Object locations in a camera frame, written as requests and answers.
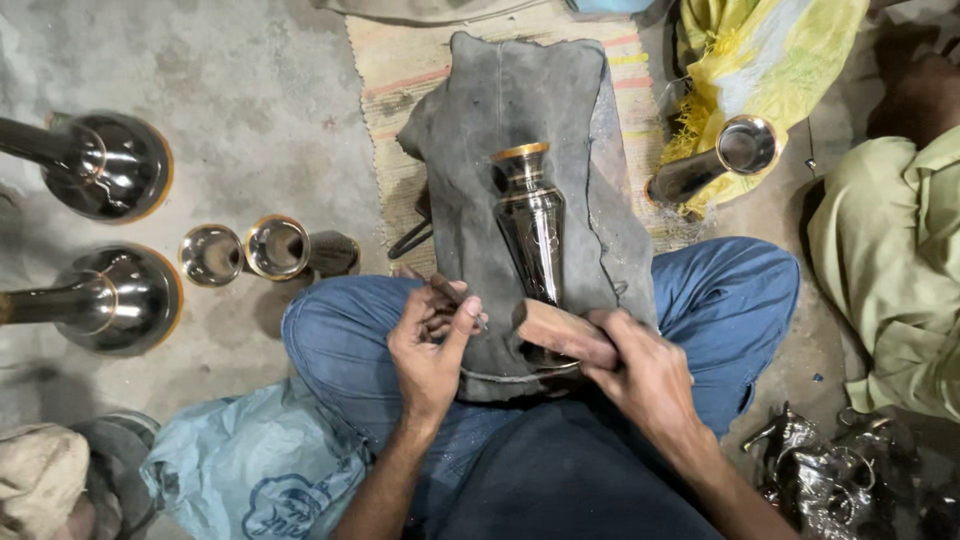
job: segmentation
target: dark shirt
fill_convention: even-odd
[[[539,405],[495,433],[461,483],[440,538],[722,536],[636,426],[594,398]]]

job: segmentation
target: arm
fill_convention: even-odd
[[[467,288],[462,282],[451,284],[461,292]],[[414,290],[387,337],[403,412],[331,539],[400,537],[423,457],[457,393],[467,341],[479,332],[474,327],[474,317],[482,311],[478,297],[467,298],[456,312],[450,308],[431,287]],[[442,335],[442,345],[432,342]]]
[[[800,538],[736,473],[697,417],[684,350],[624,311],[598,310],[588,318],[611,338],[622,364],[616,371],[584,364],[584,374],[693,488],[710,522],[730,540]]]

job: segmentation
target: woven mat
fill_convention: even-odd
[[[348,16],[347,31],[364,82],[361,105],[373,139],[386,245],[394,245],[420,222],[414,204],[426,183],[426,167],[400,150],[396,134],[420,98],[450,73],[449,41],[458,31],[486,41],[520,38],[549,45],[590,38],[603,43],[620,116],[634,214],[654,237],[657,253],[680,249],[696,240],[699,223],[651,206],[642,192],[660,160],[663,124],[654,104],[647,55],[629,16],[575,13],[564,0],[552,0],[510,15],[433,28],[394,26]],[[432,239],[393,261],[393,267],[401,263],[424,275],[432,273],[436,269]]]

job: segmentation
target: concrete floor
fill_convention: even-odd
[[[651,73],[663,85],[673,77],[664,68],[672,50],[662,11],[640,26]],[[362,247],[363,273],[387,272],[361,82],[340,15],[306,0],[0,0],[0,47],[0,114],[39,124],[51,110],[127,111],[152,122],[176,159],[162,208],[111,227],[60,205],[36,166],[0,156],[0,193],[18,208],[0,221],[0,288],[45,285],[76,252],[105,241],[140,242],[176,260],[192,227],[222,223],[242,232],[269,213],[311,231],[346,233]],[[862,139],[865,111],[882,95],[870,55],[869,42],[859,40],[824,102],[790,132],[776,170],[715,214],[712,235],[769,240],[803,268],[790,333],[753,406],[724,440],[746,475],[755,461],[736,446],[784,400],[827,433],[846,406],[839,319],[804,261],[799,231],[815,177],[804,161],[812,151],[817,173],[826,172]],[[163,422],[185,405],[286,377],[292,370],[278,321],[293,292],[250,275],[221,289],[187,284],[180,327],[157,349],[127,359],[88,354],[50,325],[4,328],[0,429],[70,424],[116,408]],[[164,520],[150,537],[186,538]]]

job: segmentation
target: man's left hand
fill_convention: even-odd
[[[403,396],[403,415],[433,430],[457,393],[464,349],[479,331],[475,317],[485,317],[478,296],[467,298],[452,316],[441,318],[438,307],[443,311],[443,304],[443,295],[429,285],[411,291],[399,322],[387,336]],[[433,343],[432,338],[444,334],[442,344]]]

